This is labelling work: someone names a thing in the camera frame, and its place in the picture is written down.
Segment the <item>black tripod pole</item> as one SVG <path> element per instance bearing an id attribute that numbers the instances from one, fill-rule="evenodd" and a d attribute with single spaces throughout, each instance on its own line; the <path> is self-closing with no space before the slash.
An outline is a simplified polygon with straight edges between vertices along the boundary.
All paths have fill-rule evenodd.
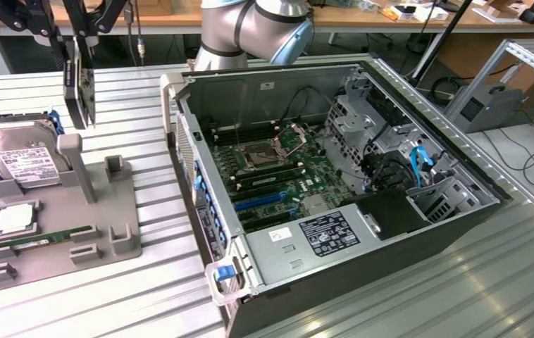
<path id="1" fill-rule="evenodd" d="M 424 52 L 424 55 L 419 61 L 417 67 L 411 75 L 409 83 L 413 87 L 416 87 L 419 82 L 421 81 L 424 74 L 427 72 L 427 69 L 429 68 L 429 66 L 433 62 L 433 59 L 436 58 L 436 55 L 440 51 L 443 43 L 444 43 L 447 37 L 451 35 L 471 3 L 472 3 L 472 0 L 463 1 L 461 5 L 459 7 L 459 10 L 456 11 L 456 13 L 452 17 L 452 20 L 449 21 L 449 24 L 447 25 L 447 28 L 444 29 L 444 31 L 440 34 L 436 34 L 436 36 L 432 40 L 432 44 L 428 46 L 428 48 Z"/>

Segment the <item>metal disk bay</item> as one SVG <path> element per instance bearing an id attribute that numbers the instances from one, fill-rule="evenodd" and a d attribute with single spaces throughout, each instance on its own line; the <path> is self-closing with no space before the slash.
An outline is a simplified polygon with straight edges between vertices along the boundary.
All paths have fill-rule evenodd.
<path id="1" fill-rule="evenodd" d="M 472 190 L 453 177 L 447 177 L 427 187 L 412 187 L 405 190 L 405 194 L 420 216 L 433 224 L 500 202 L 492 194 Z"/>

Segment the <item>grey box device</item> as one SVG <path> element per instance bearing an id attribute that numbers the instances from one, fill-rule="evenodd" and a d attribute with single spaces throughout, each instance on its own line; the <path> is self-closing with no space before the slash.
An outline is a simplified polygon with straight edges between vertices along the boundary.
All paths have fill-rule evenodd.
<path id="1" fill-rule="evenodd" d="M 480 85 L 452 122 L 465 134 L 525 124 L 524 100 L 523 91 L 501 82 Z"/>

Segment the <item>white cardboard box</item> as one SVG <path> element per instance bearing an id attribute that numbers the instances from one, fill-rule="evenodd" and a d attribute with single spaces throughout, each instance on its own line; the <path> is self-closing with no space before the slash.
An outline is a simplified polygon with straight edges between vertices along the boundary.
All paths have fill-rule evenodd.
<path id="1" fill-rule="evenodd" d="M 399 4 L 388 7 L 388 9 L 395 13 L 397 20 L 415 19 L 423 23 L 425 20 L 445 20 L 448 17 L 448 12 L 432 3 Z"/>

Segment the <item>green motherboard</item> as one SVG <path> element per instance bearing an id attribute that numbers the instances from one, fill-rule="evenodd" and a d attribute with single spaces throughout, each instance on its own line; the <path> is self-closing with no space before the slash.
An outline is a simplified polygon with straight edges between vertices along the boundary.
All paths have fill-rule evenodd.
<path id="1" fill-rule="evenodd" d="M 272 122 L 265 127 L 238 131 L 242 147 L 261 143 L 270 144 L 274 135 L 289 124 L 280 125 Z M 298 126 L 306 133 L 306 144 L 290 154 L 288 158 L 278 158 L 277 163 L 261 166 L 254 170 L 244 169 L 245 161 L 242 159 L 242 154 L 236 150 L 234 131 L 212 130 L 210 132 L 208 149 L 232 205 L 234 206 L 234 204 L 240 202 L 266 196 L 268 194 L 286 192 L 284 200 L 277 203 L 266 204 L 244 211 L 233 210 L 238 222 L 240 216 L 248 212 L 256 213 L 257 215 L 268 215 L 269 213 L 278 213 L 290 209 L 293 209 L 296 213 L 294 217 L 288 221 L 297 220 L 321 211 L 333 209 L 338 206 L 342 199 L 353 196 L 353 191 L 334 174 L 334 168 L 325 157 L 324 146 L 318 142 L 313 131 L 309 129 L 308 125 Z M 280 172 L 292 168 L 305 169 L 305 174 L 301 178 L 270 184 L 257 189 L 236 191 L 234 183 L 240 179 Z M 241 227 L 245 232 L 254 232 L 266 228 L 248 228 L 244 227 L 242 224 Z"/>

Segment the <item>silver perforated drive cage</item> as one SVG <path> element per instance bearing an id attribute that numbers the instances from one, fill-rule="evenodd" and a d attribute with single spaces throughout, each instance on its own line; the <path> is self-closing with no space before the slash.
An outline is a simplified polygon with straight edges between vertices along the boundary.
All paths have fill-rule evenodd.
<path id="1" fill-rule="evenodd" d="M 358 194 L 417 185 L 408 157 L 420 131 L 404 116 L 399 125 L 389 123 L 384 112 L 380 105 L 340 95 L 325 119 L 325 157 L 336 176 Z"/>

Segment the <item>CPU socket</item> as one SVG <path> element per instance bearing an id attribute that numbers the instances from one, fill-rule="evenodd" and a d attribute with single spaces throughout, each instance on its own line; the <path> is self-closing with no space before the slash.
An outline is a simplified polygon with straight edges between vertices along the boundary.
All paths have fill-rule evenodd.
<path id="1" fill-rule="evenodd" d="M 254 170 L 261 166 L 278 162 L 277 153 L 269 143 L 245 146 L 241 154 L 245 161 L 245 170 Z"/>

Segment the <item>grey plastic parts rack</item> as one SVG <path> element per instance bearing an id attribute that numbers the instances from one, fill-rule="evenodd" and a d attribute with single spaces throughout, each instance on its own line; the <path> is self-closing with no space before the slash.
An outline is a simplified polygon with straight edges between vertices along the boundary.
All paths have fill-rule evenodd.
<path id="1" fill-rule="evenodd" d="M 0 248 L 0 290 L 35 282 L 141 254 L 134 205 L 132 167 L 120 155 L 85 164 L 78 134 L 58 136 L 58 153 L 71 169 L 58 174 L 58 183 L 25 189 L 14 180 L 0 181 L 0 210 L 33 207 L 30 225 L 0 234 L 0 242 L 89 225 L 58 243 L 47 240 Z"/>

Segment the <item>silver CPU chip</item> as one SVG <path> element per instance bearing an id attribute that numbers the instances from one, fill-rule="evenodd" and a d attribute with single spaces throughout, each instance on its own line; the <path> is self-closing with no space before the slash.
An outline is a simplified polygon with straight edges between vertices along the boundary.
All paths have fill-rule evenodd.
<path id="1" fill-rule="evenodd" d="M 0 234 L 19 232 L 30 225 L 33 207 L 29 204 L 6 206 L 0 210 Z"/>

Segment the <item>metal socket cover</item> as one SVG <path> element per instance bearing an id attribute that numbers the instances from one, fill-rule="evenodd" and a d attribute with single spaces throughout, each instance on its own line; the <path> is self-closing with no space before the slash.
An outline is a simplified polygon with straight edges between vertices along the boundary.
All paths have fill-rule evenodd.
<path id="1" fill-rule="evenodd" d="M 290 123 L 274 135 L 270 144 L 277 157 L 288 158 L 306 144 L 306 133 L 296 123 Z"/>

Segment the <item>black expansion slot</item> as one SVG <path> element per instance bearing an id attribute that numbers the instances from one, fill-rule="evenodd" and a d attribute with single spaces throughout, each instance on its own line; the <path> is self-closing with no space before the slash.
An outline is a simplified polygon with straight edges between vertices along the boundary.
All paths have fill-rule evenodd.
<path id="1" fill-rule="evenodd" d="M 257 215 L 256 213 L 245 213 L 240 216 L 240 222 L 244 227 L 268 227 L 288 221 L 294 217 L 296 211 L 293 209 L 281 211 L 278 213 L 269 213 L 268 215 Z"/>

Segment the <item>flat white package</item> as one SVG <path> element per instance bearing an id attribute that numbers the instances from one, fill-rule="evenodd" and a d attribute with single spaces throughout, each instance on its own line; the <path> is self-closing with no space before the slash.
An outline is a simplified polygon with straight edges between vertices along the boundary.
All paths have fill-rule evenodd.
<path id="1" fill-rule="evenodd" d="M 480 8 L 473 8 L 472 12 L 493 24 L 508 25 L 521 23 L 517 18 L 517 12 L 507 6 L 500 9 L 491 6 L 483 6 Z"/>

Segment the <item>grey power supply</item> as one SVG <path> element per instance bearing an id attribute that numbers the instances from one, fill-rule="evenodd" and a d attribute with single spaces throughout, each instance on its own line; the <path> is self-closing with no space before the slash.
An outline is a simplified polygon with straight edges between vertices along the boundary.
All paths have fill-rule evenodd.
<path id="1" fill-rule="evenodd" d="M 276 287 L 382 246 L 378 224 L 348 204 L 245 236 L 261 282 Z"/>

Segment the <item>silver hard disk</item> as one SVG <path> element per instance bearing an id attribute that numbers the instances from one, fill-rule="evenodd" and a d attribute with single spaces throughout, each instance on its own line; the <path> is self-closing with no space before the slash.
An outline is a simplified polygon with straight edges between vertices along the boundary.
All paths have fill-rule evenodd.
<path id="1" fill-rule="evenodd" d="M 14 180 L 25 189 L 58 183 L 70 170 L 57 151 L 58 131 L 51 118 L 0 122 L 0 179 Z"/>

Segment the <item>graphics card with black cooler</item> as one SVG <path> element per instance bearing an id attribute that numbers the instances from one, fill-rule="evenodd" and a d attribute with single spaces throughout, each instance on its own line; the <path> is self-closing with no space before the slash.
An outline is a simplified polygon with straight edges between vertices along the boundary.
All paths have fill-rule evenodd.
<path id="1" fill-rule="evenodd" d="M 65 53 L 63 100 L 74 129 L 85 130 L 96 122 L 93 62 L 85 39 L 66 40 Z"/>

